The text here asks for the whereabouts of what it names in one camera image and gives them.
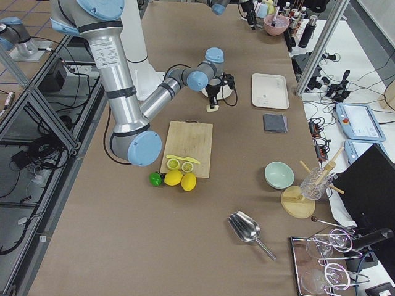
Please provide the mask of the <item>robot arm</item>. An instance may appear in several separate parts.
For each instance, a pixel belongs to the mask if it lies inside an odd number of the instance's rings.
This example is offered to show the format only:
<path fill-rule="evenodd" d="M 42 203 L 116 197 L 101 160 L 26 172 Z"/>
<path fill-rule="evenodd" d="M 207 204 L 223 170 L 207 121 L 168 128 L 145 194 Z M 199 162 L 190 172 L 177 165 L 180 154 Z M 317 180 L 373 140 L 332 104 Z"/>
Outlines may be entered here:
<path fill-rule="evenodd" d="M 148 166 L 162 149 L 150 121 L 187 86 L 199 92 L 223 73 L 224 54 L 206 50 L 197 67 L 160 77 L 148 61 L 136 1 L 51 1 L 56 31 L 87 40 L 108 98 L 115 126 L 112 153 L 132 165 Z"/>
<path fill-rule="evenodd" d="M 247 22 L 250 25 L 256 24 L 256 13 L 252 0 L 202 0 L 199 2 L 210 7 L 215 15 L 222 15 L 229 5 L 240 5 L 243 12 L 246 13 Z"/>

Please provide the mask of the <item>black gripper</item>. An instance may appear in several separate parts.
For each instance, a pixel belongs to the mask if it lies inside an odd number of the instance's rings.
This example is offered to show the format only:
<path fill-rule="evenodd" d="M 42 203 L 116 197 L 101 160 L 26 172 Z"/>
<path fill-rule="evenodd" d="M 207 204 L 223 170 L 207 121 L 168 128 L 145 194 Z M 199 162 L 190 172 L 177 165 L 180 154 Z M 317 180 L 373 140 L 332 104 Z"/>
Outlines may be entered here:
<path fill-rule="evenodd" d="M 207 93 L 207 97 L 209 98 L 210 109 L 213 109 L 214 107 L 218 106 L 217 94 L 220 92 L 221 87 L 222 87 L 222 82 L 220 80 L 211 81 L 205 87 L 205 92 Z"/>
<path fill-rule="evenodd" d="M 243 12 L 246 13 L 246 20 L 248 22 L 255 22 L 256 21 L 256 13 L 254 8 L 253 0 L 244 0 L 240 1 L 241 8 Z"/>

